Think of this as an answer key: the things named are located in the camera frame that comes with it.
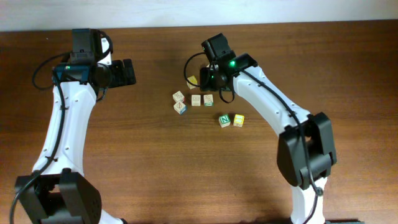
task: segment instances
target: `wooden letter block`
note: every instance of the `wooden letter block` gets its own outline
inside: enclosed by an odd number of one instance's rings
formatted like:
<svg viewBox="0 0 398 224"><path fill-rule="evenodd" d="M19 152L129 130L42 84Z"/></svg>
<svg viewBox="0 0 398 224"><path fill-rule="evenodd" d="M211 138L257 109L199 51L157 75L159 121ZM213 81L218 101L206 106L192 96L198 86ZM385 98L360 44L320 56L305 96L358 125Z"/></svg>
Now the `wooden letter block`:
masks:
<svg viewBox="0 0 398 224"><path fill-rule="evenodd" d="M192 106L200 106L200 95L192 95Z"/></svg>
<svg viewBox="0 0 398 224"><path fill-rule="evenodd" d="M223 116L220 116L220 118L218 118L218 121L220 122L220 126L223 127L227 127L231 124L231 120L229 119L228 114L224 114Z"/></svg>
<svg viewBox="0 0 398 224"><path fill-rule="evenodd" d="M243 126L244 116L240 114L235 115L234 126L241 127Z"/></svg>
<svg viewBox="0 0 398 224"><path fill-rule="evenodd" d="M184 95L182 95L181 91L174 93L173 99L175 102L184 102L185 101L185 97L184 97Z"/></svg>
<svg viewBox="0 0 398 224"><path fill-rule="evenodd" d="M187 110L187 106L185 106L185 104L183 104L182 102L176 102L174 104L174 109L176 110L177 113L181 115Z"/></svg>
<svg viewBox="0 0 398 224"><path fill-rule="evenodd" d="M203 96L203 101L205 103L205 106L213 106L213 95L209 94L209 95L205 95Z"/></svg>
<svg viewBox="0 0 398 224"><path fill-rule="evenodd" d="M188 78L188 80L191 82L191 83L193 83L193 84L195 84L195 85L197 85L198 84L198 80L195 78L195 76L191 76L191 77L189 77ZM193 88L196 88L196 86L193 86L193 85L191 85L191 84L189 84L188 82L187 82L187 85L188 85L188 88L191 90L191 89L193 89Z"/></svg>

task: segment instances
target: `yellow block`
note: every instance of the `yellow block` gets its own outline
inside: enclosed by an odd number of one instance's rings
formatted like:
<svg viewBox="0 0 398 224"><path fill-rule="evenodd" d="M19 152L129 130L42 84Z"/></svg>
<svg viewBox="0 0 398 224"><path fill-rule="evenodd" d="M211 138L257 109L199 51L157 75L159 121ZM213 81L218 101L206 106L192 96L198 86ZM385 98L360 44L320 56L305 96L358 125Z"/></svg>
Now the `yellow block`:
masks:
<svg viewBox="0 0 398 224"><path fill-rule="evenodd" d="M241 127L243 126L244 116L240 114L236 114L234 118L234 126Z"/></svg>
<svg viewBox="0 0 398 224"><path fill-rule="evenodd" d="M191 82L191 83L193 83L193 84L195 84L195 85L197 85L198 84L198 80L195 78L195 76L191 76L191 77L189 77L188 78L188 80ZM193 89L193 88L196 88L196 86L193 86L193 85L191 85L191 84L189 84L188 82L187 82L187 85L188 85L188 88L191 90L191 89Z"/></svg>

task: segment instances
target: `block with letter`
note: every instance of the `block with letter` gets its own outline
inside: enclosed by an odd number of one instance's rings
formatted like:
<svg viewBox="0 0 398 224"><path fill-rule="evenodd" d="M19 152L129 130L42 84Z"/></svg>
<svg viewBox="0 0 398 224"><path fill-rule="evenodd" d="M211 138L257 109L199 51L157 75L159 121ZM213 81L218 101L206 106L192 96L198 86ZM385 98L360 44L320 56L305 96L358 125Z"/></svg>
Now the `block with letter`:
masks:
<svg viewBox="0 0 398 224"><path fill-rule="evenodd" d="M191 77L188 77L188 80L192 83L192 84L195 84L195 85L197 85L198 84L198 80L195 78L195 76L191 76ZM188 88L191 90L191 89L193 89L193 88L196 88L196 86L193 86L193 85L191 85L191 84L189 84L188 82L187 82L187 85L188 85Z"/></svg>
<svg viewBox="0 0 398 224"><path fill-rule="evenodd" d="M200 95L192 95L192 106L200 106Z"/></svg>
<svg viewBox="0 0 398 224"><path fill-rule="evenodd" d="M205 95L203 96L203 102L205 104L205 106L213 106L213 95L209 94L209 95Z"/></svg>
<svg viewBox="0 0 398 224"><path fill-rule="evenodd" d="M173 99L175 102L184 102L185 101L185 97L184 97L184 95L182 95L181 91L174 93Z"/></svg>
<svg viewBox="0 0 398 224"><path fill-rule="evenodd" d="M220 116L220 118L218 118L218 121L220 122L220 126L223 127L227 127L231 124L231 120L229 119L228 114L224 114L223 116Z"/></svg>
<svg viewBox="0 0 398 224"><path fill-rule="evenodd" d="M187 106L185 106L185 104L183 104L182 102L176 102L174 104L174 109L176 110L177 113L181 115L187 110Z"/></svg>
<svg viewBox="0 0 398 224"><path fill-rule="evenodd" d="M234 126L241 127L243 126L244 116L240 114L235 115Z"/></svg>

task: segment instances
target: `wood grain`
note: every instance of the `wood grain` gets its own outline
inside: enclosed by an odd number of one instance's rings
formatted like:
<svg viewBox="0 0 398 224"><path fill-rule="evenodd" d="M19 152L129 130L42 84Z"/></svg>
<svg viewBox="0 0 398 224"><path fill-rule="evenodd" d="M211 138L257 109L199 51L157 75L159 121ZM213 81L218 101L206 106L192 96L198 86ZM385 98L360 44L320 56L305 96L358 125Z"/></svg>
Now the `wood grain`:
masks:
<svg viewBox="0 0 398 224"><path fill-rule="evenodd" d="M398 21L105 30L114 59L131 58L137 85L108 91L90 117L86 178L103 208L131 223L238 223L287 218L290 187L276 165L277 136L242 98L192 107L180 116L172 94L189 99L182 77L200 43L223 32L269 79L333 123L338 164L326 185L326 219L398 220ZM52 92L30 82L40 62L72 48L71 32L0 33L0 224L14 181L39 156ZM195 58L189 74L206 64ZM50 83L50 67L39 84ZM245 115L221 129L219 114ZM16 223L29 223L18 206Z"/></svg>

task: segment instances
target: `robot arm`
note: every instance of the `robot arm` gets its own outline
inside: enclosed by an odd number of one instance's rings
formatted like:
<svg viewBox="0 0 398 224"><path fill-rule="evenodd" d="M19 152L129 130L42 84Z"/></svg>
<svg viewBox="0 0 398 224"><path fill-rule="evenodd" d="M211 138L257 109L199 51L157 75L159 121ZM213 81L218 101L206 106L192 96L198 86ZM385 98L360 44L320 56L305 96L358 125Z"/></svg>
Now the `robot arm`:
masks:
<svg viewBox="0 0 398 224"><path fill-rule="evenodd" d="M104 32L78 29L72 34L70 63L60 63L53 70L61 91L58 86L53 88L49 129L33 173L48 163L53 151L55 157L34 184L21 192L19 200L32 223L126 223L102 210L100 193L84 178L83 150L98 92L104 90L105 94L108 88L135 84L134 70L129 59L111 60L113 45ZM62 111L64 122L59 129ZM58 130L61 137L55 148ZM17 178L18 194L31 179L32 176ZM52 192L56 186L59 192Z"/></svg>
<svg viewBox="0 0 398 224"><path fill-rule="evenodd" d="M257 67L249 67L245 71L252 74L256 79L264 82L268 87L273 89L283 100L296 112L296 116L301 123L308 121L309 111L302 109L297 104L288 99L274 84L265 76L262 69ZM284 105L268 90L259 86L258 83L245 73L233 78L233 88L237 95L248 101L270 124L275 133L279 136L285 132L285 128L297 126L297 123L290 116ZM315 185L325 188L327 178L321 178L315 181ZM302 189L301 187L292 186L293 211L290 216L292 223L301 224L307 219L311 213L315 200L315 192L312 188ZM308 224L324 223L323 216L323 197L318 198L316 210Z"/></svg>
<svg viewBox="0 0 398 224"><path fill-rule="evenodd" d="M253 58L248 54L235 56L223 34L201 45L212 65L200 70L201 90L220 91L221 97L222 91L241 96L278 135L278 168L293 191L291 222L324 223L323 197L318 195L323 192L331 167L336 163L330 120L323 113L314 116L288 99L268 80ZM314 187L320 191L317 196Z"/></svg>

